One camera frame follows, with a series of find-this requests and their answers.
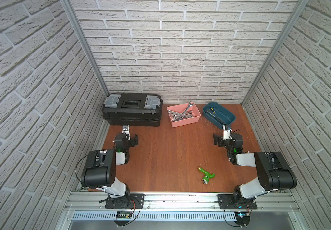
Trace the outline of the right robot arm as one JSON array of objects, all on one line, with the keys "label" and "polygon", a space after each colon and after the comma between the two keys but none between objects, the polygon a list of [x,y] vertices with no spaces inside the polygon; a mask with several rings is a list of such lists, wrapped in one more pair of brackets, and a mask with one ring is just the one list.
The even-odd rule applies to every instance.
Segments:
[{"label": "right robot arm", "polygon": [[254,202],[258,196],[297,186],[297,178],[281,152],[245,152],[243,137],[237,133],[232,133],[228,139],[214,134],[213,142],[226,148],[230,163],[253,167],[257,174],[248,183],[237,185],[231,195],[219,195],[220,208],[256,209]]}]

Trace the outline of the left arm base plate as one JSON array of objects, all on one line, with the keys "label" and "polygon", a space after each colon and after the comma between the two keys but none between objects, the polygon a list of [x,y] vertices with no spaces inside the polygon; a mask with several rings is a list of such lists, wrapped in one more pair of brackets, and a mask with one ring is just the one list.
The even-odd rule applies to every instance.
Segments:
[{"label": "left arm base plate", "polygon": [[104,200],[106,209],[142,209],[145,194],[131,193],[129,196],[111,198]]}]

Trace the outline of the adjustable steel wrench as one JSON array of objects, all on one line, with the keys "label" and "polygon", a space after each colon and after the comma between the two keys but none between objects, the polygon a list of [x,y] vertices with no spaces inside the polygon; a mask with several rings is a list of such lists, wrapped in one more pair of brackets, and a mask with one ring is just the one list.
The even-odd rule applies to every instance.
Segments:
[{"label": "adjustable steel wrench", "polygon": [[183,114],[185,114],[185,115],[189,115],[189,114],[191,114],[192,112],[189,112],[189,109],[190,109],[193,105],[194,105],[194,102],[189,102],[189,103],[187,104],[186,109],[183,111]]}]

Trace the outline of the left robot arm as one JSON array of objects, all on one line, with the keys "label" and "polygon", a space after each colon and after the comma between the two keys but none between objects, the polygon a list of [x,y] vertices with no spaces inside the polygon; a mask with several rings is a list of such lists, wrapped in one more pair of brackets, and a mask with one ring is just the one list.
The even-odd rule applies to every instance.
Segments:
[{"label": "left robot arm", "polygon": [[86,160],[81,175],[75,172],[76,179],[83,187],[105,192],[108,197],[98,203],[105,203],[107,209],[134,209],[140,203],[131,197],[128,185],[116,178],[116,166],[129,162],[130,148],[137,146],[138,141],[138,135],[118,133],[113,148],[90,151],[78,161]]}]

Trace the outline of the pink plastic storage box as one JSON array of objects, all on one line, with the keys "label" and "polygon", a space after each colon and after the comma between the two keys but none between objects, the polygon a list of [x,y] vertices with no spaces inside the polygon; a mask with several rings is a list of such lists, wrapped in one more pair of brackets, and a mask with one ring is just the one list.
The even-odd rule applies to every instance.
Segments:
[{"label": "pink plastic storage box", "polygon": [[172,127],[197,123],[201,113],[194,102],[168,106],[166,109]]}]

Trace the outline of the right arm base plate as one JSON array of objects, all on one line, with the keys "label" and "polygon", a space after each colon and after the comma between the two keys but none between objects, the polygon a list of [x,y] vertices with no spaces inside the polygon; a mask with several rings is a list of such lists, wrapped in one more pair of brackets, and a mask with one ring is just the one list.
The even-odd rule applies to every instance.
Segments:
[{"label": "right arm base plate", "polygon": [[233,194],[218,194],[217,198],[220,209],[257,209],[255,199],[235,198]]}]

